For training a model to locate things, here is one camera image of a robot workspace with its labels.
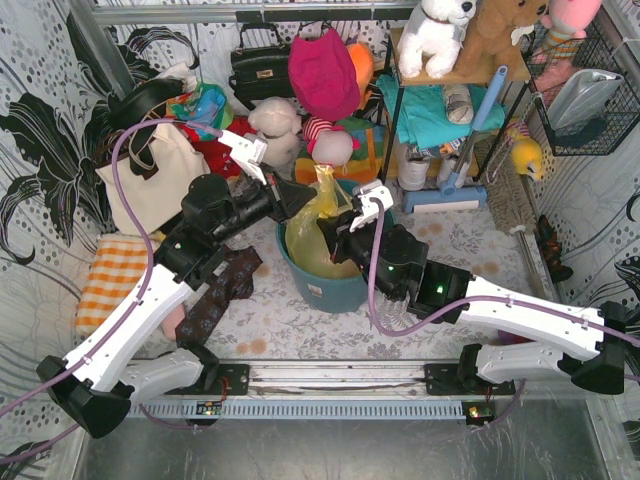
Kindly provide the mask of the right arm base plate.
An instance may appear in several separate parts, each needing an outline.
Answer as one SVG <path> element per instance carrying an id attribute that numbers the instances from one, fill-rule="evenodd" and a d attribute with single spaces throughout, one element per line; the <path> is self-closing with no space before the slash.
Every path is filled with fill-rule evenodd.
<path id="1" fill-rule="evenodd" d="M 482 379 L 475 366 L 460 366 L 456 363 L 426 363 L 423 367 L 426 390 L 433 396 L 454 395 L 513 395 L 515 383 L 506 381 L 500 384 Z"/>

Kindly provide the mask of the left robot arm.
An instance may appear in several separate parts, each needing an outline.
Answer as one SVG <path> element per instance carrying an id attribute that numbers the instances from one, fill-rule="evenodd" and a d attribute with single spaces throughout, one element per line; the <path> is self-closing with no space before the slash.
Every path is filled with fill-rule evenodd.
<path id="1" fill-rule="evenodd" d="M 216 382 L 218 358 L 188 342 L 155 360 L 131 364 L 150 334 L 225 260 L 225 241 L 265 217 L 294 217 L 317 192 L 265 170 L 233 196 L 226 180 L 204 174 L 183 198 L 182 220 L 149 262 L 143 277 L 103 324 L 60 358 L 45 357 L 36 372 L 51 399 L 93 438 L 111 433 L 130 409 L 177 389 L 204 392 Z"/>

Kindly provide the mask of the yellow trash bag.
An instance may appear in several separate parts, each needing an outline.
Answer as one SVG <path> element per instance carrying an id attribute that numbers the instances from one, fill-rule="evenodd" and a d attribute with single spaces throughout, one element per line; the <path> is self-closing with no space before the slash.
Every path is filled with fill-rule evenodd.
<path id="1" fill-rule="evenodd" d="M 330 165 L 315 165 L 317 181 L 312 184 L 317 195 L 289 221 L 285 231 L 288 254 L 296 266 L 306 273 L 326 279 L 347 279 L 359 275 L 351 260 L 332 263 L 318 219 L 337 217 L 352 208 L 351 195 L 333 176 Z"/>

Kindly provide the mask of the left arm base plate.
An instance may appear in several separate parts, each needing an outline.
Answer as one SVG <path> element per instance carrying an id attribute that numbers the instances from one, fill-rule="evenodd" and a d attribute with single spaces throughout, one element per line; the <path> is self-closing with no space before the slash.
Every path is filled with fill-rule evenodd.
<path id="1" fill-rule="evenodd" d="M 248 364 L 206 367 L 195 384 L 195 392 L 199 395 L 244 396 L 248 393 L 249 374 Z"/>

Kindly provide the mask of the teal trash bin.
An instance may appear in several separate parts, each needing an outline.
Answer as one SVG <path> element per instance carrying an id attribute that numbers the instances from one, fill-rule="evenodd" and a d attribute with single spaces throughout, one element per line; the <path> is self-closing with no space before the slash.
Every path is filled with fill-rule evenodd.
<path id="1" fill-rule="evenodd" d="M 276 240 L 280 252 L 289 266 L 296 291 L 311 307 L 326 313 L 357 311 L 367 302 L 367 279 L 361 274 L 347 279 L 326 279 L 309 273 L 295 265 L 285 243 L 285 224 L 276 226 Z"/>

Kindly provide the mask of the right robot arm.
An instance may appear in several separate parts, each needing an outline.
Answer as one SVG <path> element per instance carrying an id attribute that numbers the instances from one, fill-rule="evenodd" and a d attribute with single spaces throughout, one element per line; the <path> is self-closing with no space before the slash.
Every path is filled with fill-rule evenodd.
<path id="1" fill-rule="evenodd" d="M 401 225 L 358 225 L 350 213 L 320 219 L 334 263 L 351 260 L 369 289 L 371 322 L 392 337 L 430 323 L 482 325 L 523 338 L 521 344 L 464 347 L 456 387 L 475 390 L 558 375 L 583 390 L 624 391 L 625 308 L 581 308 L 535 298 L 428 258 L 428 246 Z"/>

